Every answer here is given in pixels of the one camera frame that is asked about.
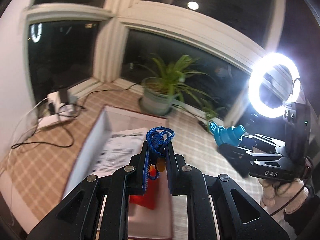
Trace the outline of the white gloved hand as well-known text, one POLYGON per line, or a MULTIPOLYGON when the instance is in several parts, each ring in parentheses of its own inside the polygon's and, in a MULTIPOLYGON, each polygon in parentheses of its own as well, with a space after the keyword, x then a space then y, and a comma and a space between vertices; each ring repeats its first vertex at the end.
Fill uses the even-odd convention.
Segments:
POLYGON ((258 180, 263 187, 260 206, 266 207, 269 214, 279 209, 290 215, 302 207, 309 196, 308 188, 299 179, 282 185, 271 180, 260 178, 258 180))

